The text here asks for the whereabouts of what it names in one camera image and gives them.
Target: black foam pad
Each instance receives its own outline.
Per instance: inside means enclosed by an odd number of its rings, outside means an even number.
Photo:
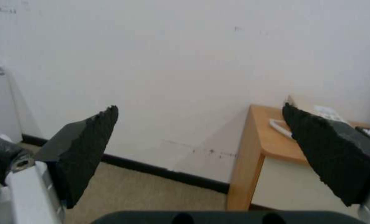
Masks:
[[[72,208],[94,175],[118,119],[116,106],[65,125],[35,155],[47,163],[60,199]]]
[[[346,206],[362,203],[370,191],[370,139],[346,123],[324,119],[289,104],[282,113],[293,139],[320,180]]]

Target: beige carpet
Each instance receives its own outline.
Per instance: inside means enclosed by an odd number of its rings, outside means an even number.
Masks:
[[[213,190],[100,163],[80,201],[67,210],[66,223],[90,223],[122,210],[224,210],[225,199]]]

